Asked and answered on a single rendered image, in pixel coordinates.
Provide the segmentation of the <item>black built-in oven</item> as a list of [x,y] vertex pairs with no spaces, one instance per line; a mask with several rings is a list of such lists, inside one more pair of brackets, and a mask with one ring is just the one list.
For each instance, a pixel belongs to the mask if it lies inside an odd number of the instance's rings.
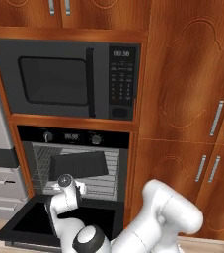
[[[43,138],[45,132],[51,132],[53,140],[46,142]],[[24,146],[26,158],[30,170],[31,180],[34,161],[32,156],[33,143],[44,143],[45,145],[75,145],[75,146],[91,146],[100,148],[115,148],[119,150],[119,172],[118,172],[118,197],[117,202],[122,202],[125,199],[125,184],[127,175],[127,157],[129,147],[129,134],[127,132],[101,131],[90,129],[74,129],[74,128],[59,128],[45,126],[19,126],[19,136]],[[102,137],[102,142],[99,145],[92,143],[91,138],[94,134]]]

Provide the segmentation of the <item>black oven door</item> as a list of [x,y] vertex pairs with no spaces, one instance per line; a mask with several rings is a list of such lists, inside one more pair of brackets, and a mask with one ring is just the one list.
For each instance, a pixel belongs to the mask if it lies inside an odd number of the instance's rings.
[[[44,203],[48,195],[33,196],[0,229],[0,241],[7,246],[59,252],[59,239],[53,234]],[[123,230],[123,202],[83,199],[78,209],[59,214],[60,221],[78,218],[85,225],[97,225],[108,238],[115,239]]]

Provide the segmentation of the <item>dark baking tray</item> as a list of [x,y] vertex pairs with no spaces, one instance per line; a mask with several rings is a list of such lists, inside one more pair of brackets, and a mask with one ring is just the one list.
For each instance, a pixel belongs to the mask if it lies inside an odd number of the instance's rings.
[[105,154],[102,151],[54,155],[50,159],[49,180],[56,181],[62,174],[73,178],[108,175]]

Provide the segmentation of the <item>metal oven rack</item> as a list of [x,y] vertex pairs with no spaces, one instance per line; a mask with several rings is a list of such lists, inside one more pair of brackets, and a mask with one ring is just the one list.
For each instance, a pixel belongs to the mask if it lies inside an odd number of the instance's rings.
[[45,145],[33,143],[34,155],[32,172],[33,186],[37,193],[54,195],[61,191],[56,179],[50,179],[52,171],[51,158],[67,155],[103,152],[105,156],[105,172],[102,175],[77,178],[73,174],[76,185],[85,187],[84,198],[95,200],[116,201],[118,197],[119,150],[115,148],[100,148],[75,145]]

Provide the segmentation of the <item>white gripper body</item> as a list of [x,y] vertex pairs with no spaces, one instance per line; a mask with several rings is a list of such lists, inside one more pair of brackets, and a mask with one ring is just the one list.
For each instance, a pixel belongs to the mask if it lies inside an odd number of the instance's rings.
[[85,195],[87,192],[86,184],[82,182],[78,182],[78,181],[76,181],[75,184],[76,184],[76,187],[79,189],[80,194]]

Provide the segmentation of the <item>grey microwave oven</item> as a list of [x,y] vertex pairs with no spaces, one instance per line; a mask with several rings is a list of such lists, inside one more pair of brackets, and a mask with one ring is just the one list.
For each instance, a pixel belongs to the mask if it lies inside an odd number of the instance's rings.
[[89,118],[87,48],[94,49],[96,119],[131,121],[138,43],[0,39],[0,73],[11,112]]

